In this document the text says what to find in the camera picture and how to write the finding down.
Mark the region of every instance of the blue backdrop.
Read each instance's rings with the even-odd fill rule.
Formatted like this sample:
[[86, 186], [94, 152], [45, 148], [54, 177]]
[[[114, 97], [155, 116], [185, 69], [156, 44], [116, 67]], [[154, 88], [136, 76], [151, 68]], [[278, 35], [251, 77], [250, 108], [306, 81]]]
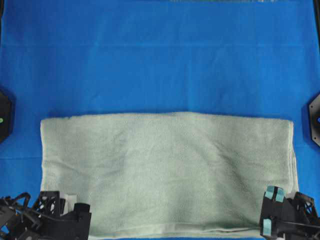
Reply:
[[300, 190], [320, 208], [312, 0], [6, 0], [2, 20], [0, 89], [15, 118], [1, 196], [38, 195], [44, 118], [193, 111], [293, 121]]

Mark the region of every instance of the towel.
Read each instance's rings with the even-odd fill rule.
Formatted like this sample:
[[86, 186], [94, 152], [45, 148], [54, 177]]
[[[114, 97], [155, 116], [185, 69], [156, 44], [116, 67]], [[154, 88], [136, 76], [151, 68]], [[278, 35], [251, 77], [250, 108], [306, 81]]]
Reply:
[[177, 112], [41, 122], [43, 191], [91, 205], [90, 239], [259, 237], [268, 185], [298, 190], [293, 123]]

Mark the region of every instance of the terry cloth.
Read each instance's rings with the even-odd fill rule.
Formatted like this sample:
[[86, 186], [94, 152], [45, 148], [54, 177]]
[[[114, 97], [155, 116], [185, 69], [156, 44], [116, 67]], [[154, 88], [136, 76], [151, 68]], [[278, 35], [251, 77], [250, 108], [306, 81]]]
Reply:
[[269, 185], [298, 190], [293, 123], [192, 112], [41, 122], [42, 190], [91, 205], [91, 239], [259, 237]]

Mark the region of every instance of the blue cloth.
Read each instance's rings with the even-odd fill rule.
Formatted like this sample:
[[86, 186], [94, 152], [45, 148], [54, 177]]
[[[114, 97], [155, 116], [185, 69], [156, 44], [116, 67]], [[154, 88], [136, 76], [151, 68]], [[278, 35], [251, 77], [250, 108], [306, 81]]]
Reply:
[[193, 111], [293, 121], [300, 190], [320, 208], [312, 0], [6, 0], [0, 89], [15, 101], [0, 195], [38, 195], [44, 118]]

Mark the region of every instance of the cable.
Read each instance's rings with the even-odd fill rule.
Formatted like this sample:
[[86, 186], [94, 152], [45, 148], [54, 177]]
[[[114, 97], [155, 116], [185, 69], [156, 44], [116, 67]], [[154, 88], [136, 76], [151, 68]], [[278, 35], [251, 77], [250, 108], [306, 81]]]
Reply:
[[54, 218], [54, 217], [51, 217], [51, 216], [48, 216], [46, 214], [43, 214], [41, 212], [38, 212], [32, 208], [29, 208], [29, 207], [23, 207], [22, 205], [18, 204], [17, 202], [15, 203], [15, 205], [17, 206], [14, 206], [14, 205], [11, 205], [10, 207], [12, 207], [13, 209], [15, 210], [18, 210], [19, 212], [21, 212], [22, 214], [24, 214], [24, 212], [32, 212], [34, 214], [37, 214], [43, 218], [46, 218], [46, 219], [49, 219], [49, 220], [52, 220], [52, 221], [55, 221], [55, 222], [76, 222], [76, 220], [70, 220], [70, 219], [57, 219], [57, 218]]
[[284, 224], [292, 224], [292, 225], [298, 225], [298, 226], [304, 226], [304, 227], [309, 227], [309, 228], [314, 228], [314, 229], [320, 229], [320, 226], [316, 225], [309, 225], [309, 224], [304, 224], [304, 223], [298, 223], [298, 222], [293, 222], [293, 221], [283, 221], [276, 219], [277, 222], [284, 223]]

